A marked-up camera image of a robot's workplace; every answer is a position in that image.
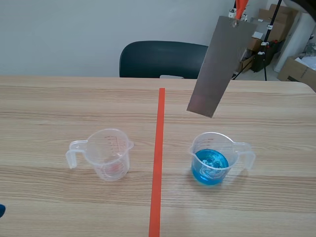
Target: chair backrest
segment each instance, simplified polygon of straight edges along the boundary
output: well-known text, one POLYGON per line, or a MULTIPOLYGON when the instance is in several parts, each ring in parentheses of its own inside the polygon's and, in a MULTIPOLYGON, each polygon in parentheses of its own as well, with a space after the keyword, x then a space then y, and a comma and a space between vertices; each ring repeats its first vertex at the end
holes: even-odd
POLYGON ((123 50, 121 78, 159 78, 161 75, 198 78, 207 46, 173 41, 138 41, 123 50))

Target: empty measuring cup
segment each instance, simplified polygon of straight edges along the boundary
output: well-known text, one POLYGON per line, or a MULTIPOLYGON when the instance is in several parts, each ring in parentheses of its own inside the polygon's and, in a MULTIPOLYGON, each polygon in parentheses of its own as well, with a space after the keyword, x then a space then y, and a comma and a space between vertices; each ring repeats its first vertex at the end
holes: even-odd
POLYGON ((234 142, 216 132, 206 132, 197 136, 190 147, 190 153, 193 156, 193 175, 208 185, 222 182, 240 157, 244 158, 244 167, 248 170, 256 158, 250 144, 234 142))
POLYGON ((128 172, 128 151, 133 146, 133 142, 129 141, 122 131, 104 129, 94 133, 87 140, 72 142, 66 158, 69 168, 73 169, 77 166, 76 153, 82 153, 101 179, 114 181, 128 172))

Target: red tape line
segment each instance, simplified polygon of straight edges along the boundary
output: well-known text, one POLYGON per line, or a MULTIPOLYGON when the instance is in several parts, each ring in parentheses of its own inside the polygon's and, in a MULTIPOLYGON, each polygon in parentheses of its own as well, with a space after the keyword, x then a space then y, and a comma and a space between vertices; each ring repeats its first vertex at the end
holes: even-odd
POLYGON ((162 146, 164 123, 165 88, 159 89, 156 141, 153 169, 152 201, 150 205, 149 237, 160 236, 160 206, 161 206, 161 174, 162 174, 162 146))

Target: blue object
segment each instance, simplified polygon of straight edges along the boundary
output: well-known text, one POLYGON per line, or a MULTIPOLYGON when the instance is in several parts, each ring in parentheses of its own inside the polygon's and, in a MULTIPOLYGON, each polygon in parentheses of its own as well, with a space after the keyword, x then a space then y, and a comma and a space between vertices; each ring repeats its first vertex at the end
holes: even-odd
POLYGON ((192 173, 194 177, 203 184, 214 185, 223 181, 230 169, 218 170, 214 168, 229 167, 226 158, 218 151, 205 149, 196 153, 197 158, 202 161, 199 162, 196 158, 192 161, 192 173))
POLYGON ((0 204, 0 218, 4 215, 5 213, 5 206, 0 204))

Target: metal plate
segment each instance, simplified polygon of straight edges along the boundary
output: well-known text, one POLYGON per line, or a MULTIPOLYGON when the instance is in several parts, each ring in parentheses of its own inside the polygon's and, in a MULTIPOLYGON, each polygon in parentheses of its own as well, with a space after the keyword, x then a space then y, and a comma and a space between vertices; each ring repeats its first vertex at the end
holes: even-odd
POLYGON ((219 17, 188 111, 211 118, 240 63, 256 25, 240 21, 232 27, 233 21, 229 17, 219 17))

